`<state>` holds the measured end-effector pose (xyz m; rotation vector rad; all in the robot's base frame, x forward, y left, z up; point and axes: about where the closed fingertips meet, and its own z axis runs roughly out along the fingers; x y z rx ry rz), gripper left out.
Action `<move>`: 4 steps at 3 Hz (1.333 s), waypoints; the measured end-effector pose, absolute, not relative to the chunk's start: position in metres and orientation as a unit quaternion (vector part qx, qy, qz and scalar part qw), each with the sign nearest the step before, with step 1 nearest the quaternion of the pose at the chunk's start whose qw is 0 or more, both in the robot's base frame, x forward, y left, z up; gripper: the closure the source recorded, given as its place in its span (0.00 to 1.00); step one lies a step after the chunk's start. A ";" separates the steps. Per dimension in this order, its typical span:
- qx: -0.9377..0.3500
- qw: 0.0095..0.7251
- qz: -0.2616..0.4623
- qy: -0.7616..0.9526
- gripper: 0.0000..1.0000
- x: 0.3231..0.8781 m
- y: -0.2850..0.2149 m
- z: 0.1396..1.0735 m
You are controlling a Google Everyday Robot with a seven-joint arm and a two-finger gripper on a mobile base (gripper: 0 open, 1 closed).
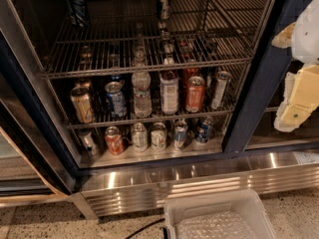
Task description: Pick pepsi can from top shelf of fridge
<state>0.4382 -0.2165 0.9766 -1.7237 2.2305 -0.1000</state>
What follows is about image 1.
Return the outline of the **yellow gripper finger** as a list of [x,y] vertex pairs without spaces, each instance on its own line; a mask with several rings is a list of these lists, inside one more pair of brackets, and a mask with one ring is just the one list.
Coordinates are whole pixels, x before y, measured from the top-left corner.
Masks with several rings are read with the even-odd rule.
[[295,23],[291,23],[287,27],[285,27],[273,38],[271,45],[281,49],[289,48],[292,43],[292,34],[294,31],[294,27]]
[[307,64],[296,74],[288,72],[283,97],[274,127],[279,131],[291,132],[319,107],[319,66]]

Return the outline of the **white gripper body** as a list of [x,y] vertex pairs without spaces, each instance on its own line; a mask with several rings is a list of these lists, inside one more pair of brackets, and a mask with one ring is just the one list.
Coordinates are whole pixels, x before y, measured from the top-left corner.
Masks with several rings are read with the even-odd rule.
[[291,50],[304,64],[319,63],[319,0],[312,0],[295,22]]

